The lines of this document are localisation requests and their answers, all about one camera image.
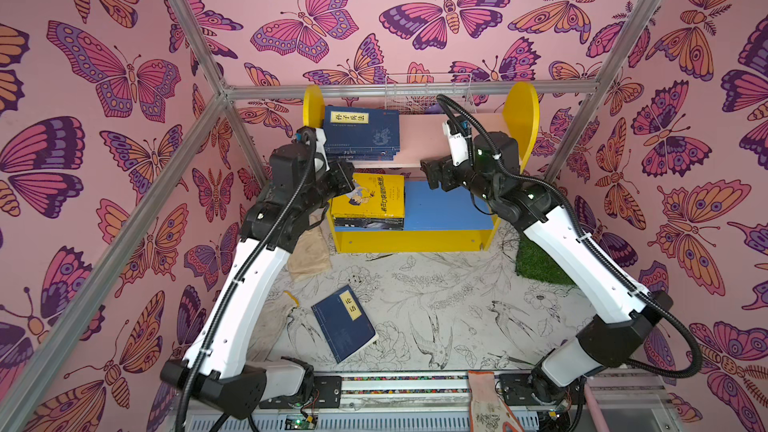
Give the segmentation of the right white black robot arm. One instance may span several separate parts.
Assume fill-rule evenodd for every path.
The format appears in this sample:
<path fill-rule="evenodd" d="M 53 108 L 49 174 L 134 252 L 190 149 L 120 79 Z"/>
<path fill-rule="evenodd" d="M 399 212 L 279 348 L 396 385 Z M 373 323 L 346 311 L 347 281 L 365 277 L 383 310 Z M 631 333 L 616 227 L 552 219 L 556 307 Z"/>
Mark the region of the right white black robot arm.
<path fill-rule="evenodd" d="M 448 118 L 442 125 L 450 154 L 421 163 L 431 189 L 463 187 L 485 201 L 491 214 L 538 245 L 585 294 L 596 314 L 574 338 L 549 352 L 531 370 L 535 400 L 552 404 L 575 383 L 597 372 L 628 365 L 667 378 L 702 370 L 704 357 L 693 334 L 671 312 L 664 291 L 651 291 L 626 273 L 579 223 L 574 206 L 554 185 L 507 166 L 517 143 L 488 132 L 474 118 Z M 690 364 L 664 369 L 634 359 L 656 325 L 666 321 L 689 346 Z"/>

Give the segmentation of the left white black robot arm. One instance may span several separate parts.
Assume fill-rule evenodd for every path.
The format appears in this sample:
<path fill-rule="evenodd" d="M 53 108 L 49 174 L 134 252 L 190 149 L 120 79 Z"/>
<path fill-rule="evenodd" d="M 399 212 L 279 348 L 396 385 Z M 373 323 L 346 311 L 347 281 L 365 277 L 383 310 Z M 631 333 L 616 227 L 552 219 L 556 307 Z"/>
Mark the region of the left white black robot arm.
<path fill-rule="evenodd" d="M 301 405 L 312 396 L 312 366 L 287 358 L 250 362 L 247 354 L 277 275 L 314 226 L 311 215 L 353 188 L 353 165 L 329 159 L 325 143 L 323 129 L 302 127 L 270 156 L 272 179 L 245 215 L 211 315 L 184 357 L 161 371 L 180 393 L 175 430 L 188 428 L 193 400 L 220 411 L 223 420 L 249 420 L 264 401 Z"/>

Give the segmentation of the dark blue thread-bound book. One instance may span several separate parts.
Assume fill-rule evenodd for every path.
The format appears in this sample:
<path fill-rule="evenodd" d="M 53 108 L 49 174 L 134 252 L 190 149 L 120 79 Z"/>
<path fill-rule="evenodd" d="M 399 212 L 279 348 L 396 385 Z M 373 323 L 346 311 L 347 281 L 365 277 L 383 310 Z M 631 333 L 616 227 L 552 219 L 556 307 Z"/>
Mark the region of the dark blue thread-bound book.
<path fill-rule="evenodd" d="M 340 154 L 400 151 L 400 114 L 396 110 L 325 107 L 325 148 Z"/>

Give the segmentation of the yellow cartoon book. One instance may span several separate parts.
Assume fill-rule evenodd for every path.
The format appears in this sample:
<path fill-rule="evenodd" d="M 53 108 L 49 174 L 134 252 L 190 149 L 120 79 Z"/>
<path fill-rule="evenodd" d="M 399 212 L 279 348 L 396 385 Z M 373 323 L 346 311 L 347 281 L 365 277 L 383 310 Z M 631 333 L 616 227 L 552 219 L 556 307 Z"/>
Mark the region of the yellow cartoon book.
<path fill-rule="evenodd" d="M 342 228 L 402 231 L 404 229 L 404 225 L 405 225 L 405 220 L 403 218 L 364 218 L 364 217 L 334 218 L 334 226 L 342 227 Z"/>
<path fill-rule="evenodd" d="M 405 178 L 354 173 L 352 191 L 334 198 L 330 211 L 340 218 L 404 219 Z"/>

